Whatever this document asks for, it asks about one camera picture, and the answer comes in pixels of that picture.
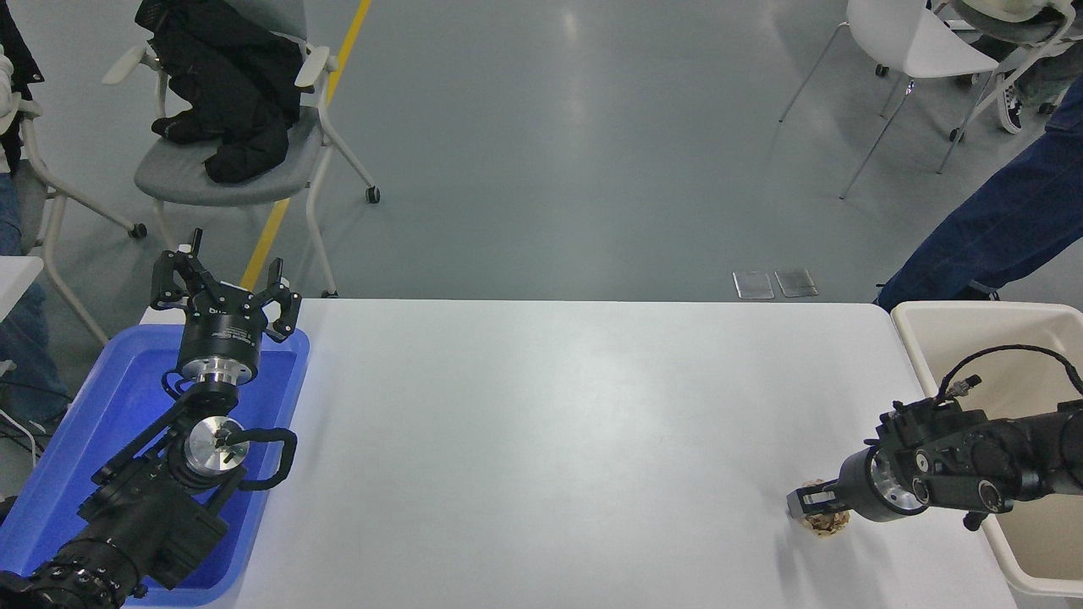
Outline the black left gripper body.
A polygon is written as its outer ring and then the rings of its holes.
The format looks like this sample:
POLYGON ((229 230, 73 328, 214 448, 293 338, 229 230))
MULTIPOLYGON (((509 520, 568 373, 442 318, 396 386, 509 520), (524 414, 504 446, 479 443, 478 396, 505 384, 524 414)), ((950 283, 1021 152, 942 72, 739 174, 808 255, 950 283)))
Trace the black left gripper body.
POLYGON ((268 318, 258 307, 255 294, 239 288, 193 294, 185 307, 179 365, 218 357, 244 366, 258 366, 266 327, 268 318))

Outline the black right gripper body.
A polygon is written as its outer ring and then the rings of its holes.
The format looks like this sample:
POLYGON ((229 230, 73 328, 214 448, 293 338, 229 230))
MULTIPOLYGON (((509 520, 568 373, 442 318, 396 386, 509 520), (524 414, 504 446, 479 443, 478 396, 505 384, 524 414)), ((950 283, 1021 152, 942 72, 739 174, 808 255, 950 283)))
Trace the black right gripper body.
POLYGON ((862 518, 889 521, 889 509, 877 487, 871 481, 875 448, 863 448, 843 461, 837 478, 837 497, 862 518))

